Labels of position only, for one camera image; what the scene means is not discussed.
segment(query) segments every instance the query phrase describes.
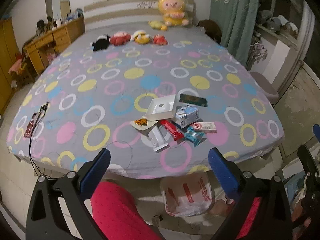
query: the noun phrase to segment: large yellow stuffed animal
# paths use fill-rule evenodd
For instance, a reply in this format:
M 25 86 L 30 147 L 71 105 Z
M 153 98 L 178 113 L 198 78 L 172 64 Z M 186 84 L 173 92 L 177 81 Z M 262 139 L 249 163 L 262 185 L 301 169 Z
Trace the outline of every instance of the large yellow stuffed animal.
M 184 11 L 183 0 L 159 0 L 158 8 L 164 14 L 164 24 L 167 26 L 188 25 L 188 16 Z

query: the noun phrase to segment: curtain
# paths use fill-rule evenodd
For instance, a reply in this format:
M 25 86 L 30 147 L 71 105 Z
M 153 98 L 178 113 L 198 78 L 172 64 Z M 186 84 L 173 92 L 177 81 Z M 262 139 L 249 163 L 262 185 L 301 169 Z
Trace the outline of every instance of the curtain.
M 245 66 L 259 0 L 211 0 L 210 19 L 222 32 L 221 45 Z

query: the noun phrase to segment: blue gripper pad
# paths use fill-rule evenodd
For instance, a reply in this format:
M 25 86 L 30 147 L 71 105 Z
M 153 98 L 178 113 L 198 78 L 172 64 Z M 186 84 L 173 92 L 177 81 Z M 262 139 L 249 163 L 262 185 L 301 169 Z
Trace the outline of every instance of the blue gripper pad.
M 98 158 L 93 160 L 93 164 L 86 175 L 82 178 L 80 183 L 80 198 L 84 201 L 91 198 L 96 187 L 101 181 L 103 175 L 105 174 L 107 168 L 110 165 L 111 155 L 110 152 L 103 148 L 99 154 Z
M 208 161 L 227 197 L 237 202 L 240 199 L 239 182 L 228 168 L 222 154 L 216 148 L 212 148 L 208 154 Z
M 315 135 L 315 137 L 318 139 L 318 141 L 320 142 L 320 126 L 319 124 L 315 124 L 312 128 L 312 131 Z

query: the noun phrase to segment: headboard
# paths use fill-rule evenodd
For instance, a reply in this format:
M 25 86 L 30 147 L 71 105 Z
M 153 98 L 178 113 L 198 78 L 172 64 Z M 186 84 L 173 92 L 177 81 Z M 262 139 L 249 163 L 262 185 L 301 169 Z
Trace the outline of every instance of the headboard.
M 192 23 L 196 14 L 194 0 L 185 0 L 186 12 Z M 99 27 L 151 20 L 162 20 L 158 0 L 105 0 L 84 7 L 86 31 Z

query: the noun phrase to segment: black plush toy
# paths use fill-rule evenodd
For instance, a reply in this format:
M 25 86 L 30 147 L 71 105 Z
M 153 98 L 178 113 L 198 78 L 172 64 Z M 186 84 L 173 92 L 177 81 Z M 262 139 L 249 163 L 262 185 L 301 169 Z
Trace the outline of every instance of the black plush toy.
M 97 38 L 96 42 L 93 42 L 91 45 L 93 46 L 93 51 L 107 49 L 110 45 L 110 36 L 101 35 Z

